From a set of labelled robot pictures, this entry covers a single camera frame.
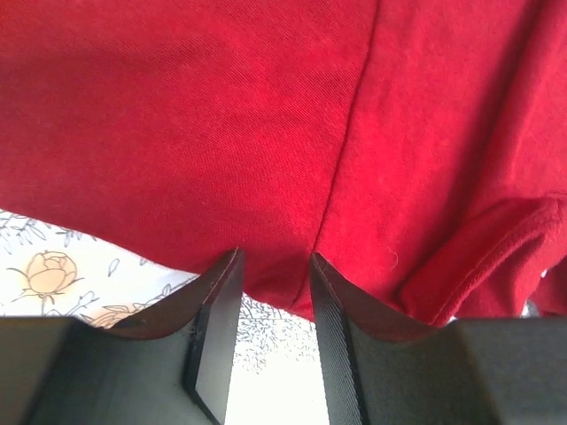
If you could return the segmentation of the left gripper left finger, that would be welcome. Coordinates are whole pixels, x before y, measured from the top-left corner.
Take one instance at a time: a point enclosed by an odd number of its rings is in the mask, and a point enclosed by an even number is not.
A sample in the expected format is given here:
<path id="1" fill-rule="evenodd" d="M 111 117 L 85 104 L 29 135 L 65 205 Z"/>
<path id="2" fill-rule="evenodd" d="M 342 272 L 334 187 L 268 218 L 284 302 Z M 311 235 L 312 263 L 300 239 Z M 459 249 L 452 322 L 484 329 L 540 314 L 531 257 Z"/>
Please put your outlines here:
<path id="1" fill-rule="evenodd" d="M 229 251 L 111 328 L 2 319 L 2 423 L 224 423 L 244 264 Z"/>

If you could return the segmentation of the dark red t shirt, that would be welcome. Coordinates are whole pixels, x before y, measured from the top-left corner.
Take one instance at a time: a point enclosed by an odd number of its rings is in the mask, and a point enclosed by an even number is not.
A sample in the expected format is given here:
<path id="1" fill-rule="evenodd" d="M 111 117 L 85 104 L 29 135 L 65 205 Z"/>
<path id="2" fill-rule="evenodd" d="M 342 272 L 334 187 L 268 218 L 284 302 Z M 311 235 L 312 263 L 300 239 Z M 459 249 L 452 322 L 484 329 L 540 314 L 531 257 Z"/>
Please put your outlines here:
<path id="1" fill-rule="evenodd" d="M 563 1 L 4 1 L 1 206 L 313 315 L 566 312 Z"/>

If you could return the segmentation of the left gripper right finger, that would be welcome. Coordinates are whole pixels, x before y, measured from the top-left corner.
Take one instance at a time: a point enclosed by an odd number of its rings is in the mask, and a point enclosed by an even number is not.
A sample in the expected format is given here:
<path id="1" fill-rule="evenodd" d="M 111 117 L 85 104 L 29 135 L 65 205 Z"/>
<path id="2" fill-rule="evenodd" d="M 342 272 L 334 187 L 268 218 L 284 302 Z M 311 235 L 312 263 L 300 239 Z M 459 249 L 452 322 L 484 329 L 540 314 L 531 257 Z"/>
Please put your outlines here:
<path id="1" fill-rule="evenodd" d="M 565 320 L 435 328 L 373 298 L 319 254 L 310 282 L 331 423 L 565 423 Z"/>

